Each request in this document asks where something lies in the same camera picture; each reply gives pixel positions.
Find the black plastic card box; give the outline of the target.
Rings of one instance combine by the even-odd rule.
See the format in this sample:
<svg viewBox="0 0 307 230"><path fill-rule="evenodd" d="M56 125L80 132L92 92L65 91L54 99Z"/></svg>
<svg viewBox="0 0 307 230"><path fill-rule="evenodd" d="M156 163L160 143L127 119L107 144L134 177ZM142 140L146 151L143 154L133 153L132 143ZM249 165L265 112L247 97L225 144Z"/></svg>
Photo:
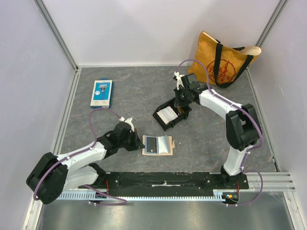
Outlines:
<svg viewBox="0 0 307 230"><path fill-rule="evenodd" d="M164 131L173 128L177 123L188 118L192 111L190 106L175 106L175 98L163 103L153 113L154 119Z"/></svg>

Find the black VIP card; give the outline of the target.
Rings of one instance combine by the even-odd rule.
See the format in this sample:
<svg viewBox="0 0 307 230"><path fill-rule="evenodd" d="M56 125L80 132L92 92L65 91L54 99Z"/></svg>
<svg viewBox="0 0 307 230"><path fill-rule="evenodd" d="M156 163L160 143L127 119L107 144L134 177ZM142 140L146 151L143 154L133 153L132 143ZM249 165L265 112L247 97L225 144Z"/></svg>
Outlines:
<svg viewBox="0 0 307 230"><path fill-rule="evenodd" d="M158 154L157 137L145 138L145 153Z"/></svg>

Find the beige leather card holder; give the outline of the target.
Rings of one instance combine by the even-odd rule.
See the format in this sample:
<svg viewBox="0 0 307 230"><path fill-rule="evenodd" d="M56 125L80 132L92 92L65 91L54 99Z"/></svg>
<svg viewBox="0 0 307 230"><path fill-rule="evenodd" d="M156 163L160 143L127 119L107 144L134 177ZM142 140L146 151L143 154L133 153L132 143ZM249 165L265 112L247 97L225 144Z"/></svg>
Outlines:
<svg viewBox="0 0 307 230"><path fill-rule="evenodd" d="M148 136L143 135L142 143L145 145L145 138ZM176 143L171 136L159 136L157 137L158 154L146 154L145 148L142 149L142 155L145 156L172 156L173 149Z"/></svg>

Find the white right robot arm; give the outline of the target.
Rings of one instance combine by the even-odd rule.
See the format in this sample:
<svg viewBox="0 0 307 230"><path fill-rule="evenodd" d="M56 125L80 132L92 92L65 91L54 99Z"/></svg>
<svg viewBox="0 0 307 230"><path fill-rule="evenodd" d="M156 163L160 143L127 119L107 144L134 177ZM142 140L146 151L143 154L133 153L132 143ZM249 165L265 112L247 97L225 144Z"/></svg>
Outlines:
<svg viewBox="0 0 307 230"><path fill-rule="evenodd" d="M182 75L174 72L177 86L175 106L184 107L197 103L209 108L225 120L226 138L230 150L221 167L220 184L232 188L243 174L244 163L258 139L263 139L254 106L232 102L207 85L201 85L194 74Z"/></svg>

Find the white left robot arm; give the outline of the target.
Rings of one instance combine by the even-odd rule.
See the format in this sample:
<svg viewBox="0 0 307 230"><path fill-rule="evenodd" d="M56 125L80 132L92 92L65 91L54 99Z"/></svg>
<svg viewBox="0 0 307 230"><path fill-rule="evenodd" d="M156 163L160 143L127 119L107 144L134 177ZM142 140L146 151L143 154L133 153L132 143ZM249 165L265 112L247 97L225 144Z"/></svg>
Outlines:
<svg viewBox="0 0 307 230"><path fill-rule="evenodd" d="M26 184L33 191L33 199L47 205L66 190L86 185L101 188L106 182L105 171L96 161L116 154L119 149L143 148L137 129L132 123L121 121L83 148L60 155L45 153L27 177Z"/></svg>

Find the stack of white cards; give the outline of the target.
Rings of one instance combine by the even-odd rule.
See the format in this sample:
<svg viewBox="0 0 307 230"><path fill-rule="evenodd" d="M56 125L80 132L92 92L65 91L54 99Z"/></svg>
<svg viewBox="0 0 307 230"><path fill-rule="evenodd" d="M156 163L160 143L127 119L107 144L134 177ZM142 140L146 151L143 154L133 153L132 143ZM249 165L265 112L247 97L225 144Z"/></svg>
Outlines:
<svg viewBox="0 0 307 230"><path fill-rule="evenodd" d="M171 121L178 118L178 114L173 110L171 106L167 106L157 112L157 115L167 125Z"/></svg>

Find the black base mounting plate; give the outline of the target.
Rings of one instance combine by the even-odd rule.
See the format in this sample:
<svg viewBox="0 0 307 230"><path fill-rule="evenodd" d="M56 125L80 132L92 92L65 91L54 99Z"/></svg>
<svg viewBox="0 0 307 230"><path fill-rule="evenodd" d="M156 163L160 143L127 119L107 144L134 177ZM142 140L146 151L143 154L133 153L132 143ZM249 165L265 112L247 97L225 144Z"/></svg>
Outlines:
<svg viewBox="0 0 307 230"><path fill-rule="evenodd" d="M245 174L231 181L221 173L209 172L110 172L91 185L112 196L211 196L214 189L249 189Z"/></svg>

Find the yellow Trader Joe's tote bag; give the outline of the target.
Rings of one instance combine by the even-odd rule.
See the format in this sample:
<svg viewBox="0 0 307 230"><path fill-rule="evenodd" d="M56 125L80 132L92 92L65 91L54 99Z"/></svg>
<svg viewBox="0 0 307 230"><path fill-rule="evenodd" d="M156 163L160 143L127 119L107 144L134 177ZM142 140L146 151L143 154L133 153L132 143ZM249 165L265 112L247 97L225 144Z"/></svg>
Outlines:
<svg viewBox="0 0 307 230"><path fill-rule="evenodd" d="M201 32L195 61L188 73L195 74L198 81L227 88L261 54L258 46L231 48L222 45L206 32Z"/></svg>

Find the blue razor package box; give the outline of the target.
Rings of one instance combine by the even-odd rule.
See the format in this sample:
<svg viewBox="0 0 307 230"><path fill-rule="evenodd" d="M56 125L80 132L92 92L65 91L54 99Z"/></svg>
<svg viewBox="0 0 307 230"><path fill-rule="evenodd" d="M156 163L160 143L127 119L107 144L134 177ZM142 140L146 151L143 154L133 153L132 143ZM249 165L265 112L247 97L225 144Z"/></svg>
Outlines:
<svg viewBox="0 0 307 230"><path fill-rule="evenodd" d="M112 80L95 80L90 102L92 109L111 108L114 83Z"/></svg>

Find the aluminium corner post right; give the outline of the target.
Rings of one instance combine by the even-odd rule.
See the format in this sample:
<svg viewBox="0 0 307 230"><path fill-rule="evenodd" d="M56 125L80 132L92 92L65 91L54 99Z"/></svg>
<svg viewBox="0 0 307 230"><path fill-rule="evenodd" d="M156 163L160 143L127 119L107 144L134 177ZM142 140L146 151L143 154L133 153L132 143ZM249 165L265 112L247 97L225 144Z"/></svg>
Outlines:
<svg viewBox="0 0 307 230"><path fill-rule="evenodd" d="M262 30L257 42L256 46L262 47L270 32L272 31L275 23L277 22L279 16L282 14L285 6L287 5L288 0L279 0L276 7L274 8L269 20L267 21L264 29Z"/></svg>

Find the aluminium corner post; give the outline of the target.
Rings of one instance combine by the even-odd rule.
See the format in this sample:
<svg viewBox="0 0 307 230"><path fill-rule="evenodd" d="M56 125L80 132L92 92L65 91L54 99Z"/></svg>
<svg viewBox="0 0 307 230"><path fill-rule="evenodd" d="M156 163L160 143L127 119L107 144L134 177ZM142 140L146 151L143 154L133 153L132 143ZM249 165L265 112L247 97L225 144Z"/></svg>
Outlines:
<svg viewBox="0 0 307 230"><path fill-rule="evenodd" d="M68 46L66 45L63 37L60 34L60 31L58 30L49 10L47 9L45 3L43 0L34 0L34 3L36 4L37 8L39 9L40 13L42 14L45 22L47 23L50 31L52 32L54 38L56 39L59 47L63 51L66 59L68 60L71 67L74 69L74 71L78 70L78 65L76 64L76 61L72 57L71 52L68 49Z"/></svg>
<svg viewBox="0 0 307 230"><path fill-rule="evenodd" d="M287 5L288 0L279 0L276 7L274 8L269 20L267 21L264 29L262 30L257 42L256 46L262 47L270 32L272 31L275 23L277 22L279 16L282 14L285 6Z"/></svg>

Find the aluminium corner post left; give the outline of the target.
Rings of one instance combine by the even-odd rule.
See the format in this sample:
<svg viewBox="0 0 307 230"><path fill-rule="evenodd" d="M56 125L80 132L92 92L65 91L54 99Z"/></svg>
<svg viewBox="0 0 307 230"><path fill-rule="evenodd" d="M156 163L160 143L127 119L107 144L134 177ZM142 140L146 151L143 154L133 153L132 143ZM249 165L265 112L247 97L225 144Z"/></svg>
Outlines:
<svg viewBox="0 0 307 230"><path fill-rule="evenodd" d="M37 8L39 9L40 13L42 14L45 22L47 23L50 31L52 32L54 38L56 39L59 47L63 51L66 59L68 60L71 67L74 69L74 71L78 70L78 65L76 64L76 61L72 57L71 52L68 49L68 46L66 45L63 37L60 34L60 31L58 30L49 10L47 9L45 3L43 0L34 0L34 3L36 4Z"/></svg>

